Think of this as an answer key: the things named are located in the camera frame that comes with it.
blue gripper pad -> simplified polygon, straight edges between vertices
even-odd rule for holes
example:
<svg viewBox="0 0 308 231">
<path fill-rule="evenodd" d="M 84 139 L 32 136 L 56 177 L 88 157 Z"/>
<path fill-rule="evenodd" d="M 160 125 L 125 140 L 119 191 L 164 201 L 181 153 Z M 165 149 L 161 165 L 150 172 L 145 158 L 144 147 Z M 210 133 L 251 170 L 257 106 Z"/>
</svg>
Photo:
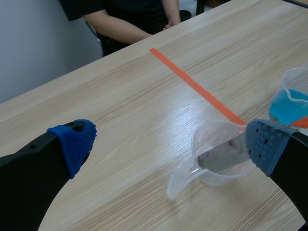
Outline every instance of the blue gripper pad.
<svg viewBox="0 0 308 231">
<path fill-rule="evenodd" d="M 246 128 L 246 148 L 252 162 L 268 177 L 275 169 L 294 129 L 263 119 Z"/>
<path fill-rule="evenodd" d="M 47 131 L 58 136 L 62 147 L 62 154 L 70 174 L 70 179 L 78 173 L 83 159 L 92 150 L 96 137 L 95 125 L 86 119 L 77 119 L 75 121 L 84 122 L 82 131 L 75 131 L 70 127 L 63 125 L 49 128 Z"/>
</svg>

plastic cup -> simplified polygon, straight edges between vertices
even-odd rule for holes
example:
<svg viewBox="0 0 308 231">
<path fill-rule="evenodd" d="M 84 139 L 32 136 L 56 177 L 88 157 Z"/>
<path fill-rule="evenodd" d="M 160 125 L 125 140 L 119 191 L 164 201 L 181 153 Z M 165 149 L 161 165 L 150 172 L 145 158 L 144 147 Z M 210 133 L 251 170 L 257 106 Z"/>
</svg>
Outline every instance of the plastic cup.
<svg viewBox="0 0 308 231">
<path fill-rule="evenodd" d="M 255 165 L 246 151 L 244 135 L 239 136 L 244 132 L 245 126 L 225 121 L 201 125 L 192 137 L 191 158 L 171 174 L 168 197 L 174 199 L 196 178 L 208 185 L 220 186 L 251 172 Z M 218 152 L 213 149 L 230 140 L 234 141 L 232 148 L 218 149 Z"/>
<path fill-rule="evenodd" d="M 269 112 L 287 126 L 308 116 L 308 68 L 297 67 L 284 73 Z"/>
</svg>

black chair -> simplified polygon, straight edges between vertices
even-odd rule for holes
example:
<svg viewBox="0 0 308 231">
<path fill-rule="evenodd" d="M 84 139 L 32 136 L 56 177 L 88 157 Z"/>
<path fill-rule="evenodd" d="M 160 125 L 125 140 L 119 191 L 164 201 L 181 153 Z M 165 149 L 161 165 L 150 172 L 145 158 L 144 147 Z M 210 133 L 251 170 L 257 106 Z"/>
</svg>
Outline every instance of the black chair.
<svg viewBox="0 0 308 231">
<path fill-rule="evenodd" d="M 90 24 L 86 21 L 86 24 L 88 26 L 88 28 L 90 29 L 90 31 L 95 35 L 97 41 L 99 42 L 99 44 L 101 45 L 102 48 L 102 57 L 104 56 L 104 51 L 103 51 L 103 45 L 102 45 L 102 40 L 98 37 L 96 31 L 90 26 Z"/>
</svg>

orange tape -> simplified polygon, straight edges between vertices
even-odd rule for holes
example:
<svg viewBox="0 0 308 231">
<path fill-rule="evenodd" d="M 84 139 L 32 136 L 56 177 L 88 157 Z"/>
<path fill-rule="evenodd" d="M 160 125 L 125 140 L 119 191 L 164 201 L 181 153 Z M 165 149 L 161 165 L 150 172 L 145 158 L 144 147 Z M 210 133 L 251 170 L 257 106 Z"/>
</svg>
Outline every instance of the orange tape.
<svg viewBox="0 0 308 231">
<path fill-rule="evenodd" d="M 289 127 L 291 126 L 294 126 L 297 128 L 308 128 L 308 116 L 289 125 Z"/>
<path fill-rule="evenodd" d="M 181 79 L 183 79 L 189 86 L 191 86 L 196 92 L 202 95 L 210 104 L 212 104 L 217 110 L 219 110 L 226 118 L 231 122 L 246 125 L 246 123 L 239 118 L 235 113 L 233 113 L 228 107 L 223 105 L 218 99 L 201 87 L 196 81 L 194 81 L 188 74 L 177 67 L 173 62 L 171 62 L 167 57 L 165 57 L 157 49 L 152 48 L 150 52 L 155 55 L 160 61 L 162 61 L 167 67 L 169 67 L 175 74 L 177 74 Z"/>
</svg>

wooden table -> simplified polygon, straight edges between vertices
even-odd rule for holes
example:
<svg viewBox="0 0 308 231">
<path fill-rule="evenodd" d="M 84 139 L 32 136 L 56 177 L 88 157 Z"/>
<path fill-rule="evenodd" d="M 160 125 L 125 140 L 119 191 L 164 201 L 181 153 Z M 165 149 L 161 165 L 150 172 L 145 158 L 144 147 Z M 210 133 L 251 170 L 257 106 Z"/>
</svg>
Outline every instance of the wooden table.
<svg viewBox="0 0 308 231">
<path fill-rule="evenodd" d="M 53 201 L 42 231 L 291 231 L 304 222 L 264 174 L 223 187 L 195 180 L 174 201 L 169 176 L 193 131 L 225 119 L 162 64 L 155 47 L 245 121 L 267 118 L 284 71 L 308 61 L 308 11 L 233 0 L 0 105 L 2 155 L 48 127 L 87 118 L 90 158 Z"/>
</svg>

